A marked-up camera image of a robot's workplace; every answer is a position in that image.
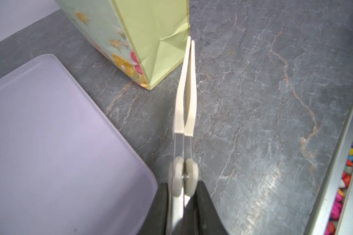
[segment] floral gift bag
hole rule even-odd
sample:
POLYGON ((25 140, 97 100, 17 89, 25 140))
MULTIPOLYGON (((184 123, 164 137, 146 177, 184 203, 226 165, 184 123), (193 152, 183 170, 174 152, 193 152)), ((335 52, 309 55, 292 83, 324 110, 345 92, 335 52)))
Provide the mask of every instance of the floral gift bag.
POLYGON ((86 39, 151 90, 183 61, 188 0, 56 0, 86 39))

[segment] tongs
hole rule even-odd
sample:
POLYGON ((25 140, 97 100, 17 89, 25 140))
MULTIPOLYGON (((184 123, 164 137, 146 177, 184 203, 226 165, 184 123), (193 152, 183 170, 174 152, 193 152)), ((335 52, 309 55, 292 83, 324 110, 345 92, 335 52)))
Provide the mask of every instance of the tongs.
POLYGON ((168 183, 159 185, 138 235, 227 235, 192 159, 196 112, 195 42, 188 36, 175 99, 174 157, 168 183))

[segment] marble surface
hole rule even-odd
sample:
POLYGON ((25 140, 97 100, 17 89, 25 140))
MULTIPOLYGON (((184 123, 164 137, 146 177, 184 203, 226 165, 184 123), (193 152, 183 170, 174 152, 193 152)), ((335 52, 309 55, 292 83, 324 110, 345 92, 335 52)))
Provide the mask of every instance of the marble surface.
MULTIPOLYGON (((353 102, 353 0, 190 1, 198 111, 193 139, 234 234, 301 234, 353 102)), ((166 181, 181 67, 152 91, 57 11, 0 42, 0 77, 55 54, 166 181)))

